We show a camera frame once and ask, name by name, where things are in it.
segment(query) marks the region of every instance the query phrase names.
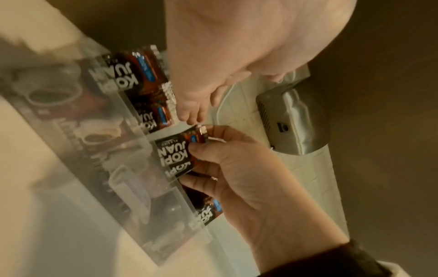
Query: vent slot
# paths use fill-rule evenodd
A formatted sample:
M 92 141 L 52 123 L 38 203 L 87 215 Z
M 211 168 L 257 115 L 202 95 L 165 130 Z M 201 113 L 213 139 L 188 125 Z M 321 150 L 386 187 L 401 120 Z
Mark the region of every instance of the vent slot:
M 271 129 L 271 125 L 269 124 L 268 115 L 265 110 L 265 105 L 263 105 L 262 102 L 257 103 L 257 107 L 259 109 L 260 118 L 263 123 L 263 127 L 266 131 L 269 131 Z

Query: blue label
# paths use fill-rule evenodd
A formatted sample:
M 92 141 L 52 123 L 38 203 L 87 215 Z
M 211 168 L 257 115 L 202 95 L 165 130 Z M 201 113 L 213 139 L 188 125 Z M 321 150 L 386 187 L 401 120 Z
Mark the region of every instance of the blue label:
M 137 61 L 140 64 L 141 69 L 143 70 L 144 75 L 146 76 L 149 82 L 155 82 L 155 76 L 151 71 L 151 68 L 147 64 L 145 57 L 142 55 L 137 56 Z
M 216 207 L 216 210 L 218 210 L 218 212 L 222 211 L 222 208 L 220 207 L 219 201 L 217 201 L 216 199 L 213 200 L 213 204 Z
M 157 109 L 158 109 L 158 115 L 160 116 L 161 119 L 161 123 L 167 125 L 167 120 L 166 120 L 166 116 L 164 115 L 163 108 L 158 107 Z

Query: dark sleeve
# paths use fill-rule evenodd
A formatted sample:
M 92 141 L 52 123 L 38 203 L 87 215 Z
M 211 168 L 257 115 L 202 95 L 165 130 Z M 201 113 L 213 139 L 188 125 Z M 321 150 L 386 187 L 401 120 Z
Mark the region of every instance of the dark sleeve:
M 391 271 L 363 251 L 357 242 L 278 267 L 260 277 L 390 277 Z

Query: tiled surface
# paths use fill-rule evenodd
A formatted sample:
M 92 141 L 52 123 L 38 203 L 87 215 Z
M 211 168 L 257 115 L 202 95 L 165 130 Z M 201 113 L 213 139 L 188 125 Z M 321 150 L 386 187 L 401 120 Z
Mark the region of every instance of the tiled surface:
M 297 71 L 297 79 L 308 75 L 307 66 Z M 291 78 L 290 74 L 284 82 L 290 81 Z M 256 96 L 276 85 L 259 77 L 251 77 L 236 84 L 220 110 L 219 123 L 230 125 L 269 147 L 270 144 L 257 110 Z M 216 110 L 212 110 L 210 116 L 209 121 L 217 123 L 215 120 Z M 329 147 L 325 146 L 305 156 L 275 153 L 325 212 L 348 234 Z

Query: silver appliance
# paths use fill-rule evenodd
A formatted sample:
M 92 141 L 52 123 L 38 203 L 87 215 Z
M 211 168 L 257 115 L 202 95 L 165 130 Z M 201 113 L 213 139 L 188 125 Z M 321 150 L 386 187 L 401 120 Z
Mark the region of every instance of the silver appliance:
M 312 78 L 268 90 L 256 102 L 275 151 L 306 155 L 329 142 L 324 101 L 313 88 Z

